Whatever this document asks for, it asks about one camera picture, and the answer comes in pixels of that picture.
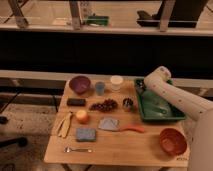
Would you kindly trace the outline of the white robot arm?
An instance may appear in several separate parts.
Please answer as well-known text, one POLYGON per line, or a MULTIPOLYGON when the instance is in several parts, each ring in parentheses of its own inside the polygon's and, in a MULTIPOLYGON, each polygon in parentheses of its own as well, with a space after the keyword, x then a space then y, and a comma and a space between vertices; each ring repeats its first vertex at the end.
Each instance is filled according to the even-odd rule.
POLYGON ((213 101, 169 84, 170 79, 170 70, 159 66, 136 85, 136 90, 151 90, 196 121, 188 171, 213 171, 213 101))

